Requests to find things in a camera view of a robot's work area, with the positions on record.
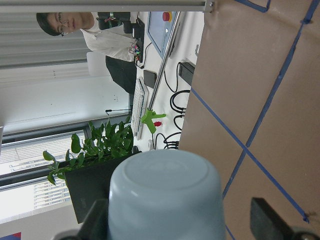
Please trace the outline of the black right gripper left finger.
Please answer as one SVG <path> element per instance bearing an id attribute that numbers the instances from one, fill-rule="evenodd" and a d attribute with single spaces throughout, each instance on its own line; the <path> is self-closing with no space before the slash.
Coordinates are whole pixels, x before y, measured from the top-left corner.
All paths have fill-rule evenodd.
<path id="1" fill-rule="evenodd" d="M 107 199 L 98 199 L 94 202 L 76 234 L 76 240 L 108 239 L 108 206 Z"/>

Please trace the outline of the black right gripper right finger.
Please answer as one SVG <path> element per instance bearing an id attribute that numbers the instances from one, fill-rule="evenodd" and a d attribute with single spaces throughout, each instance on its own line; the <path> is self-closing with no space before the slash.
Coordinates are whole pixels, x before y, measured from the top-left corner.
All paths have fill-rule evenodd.
<path id="1" fill-rule="evenodd" d="M 299 240 L 300 236 L 276 213 L 264 198 L 250 203 L 250 230 L 256 240 Z"/>

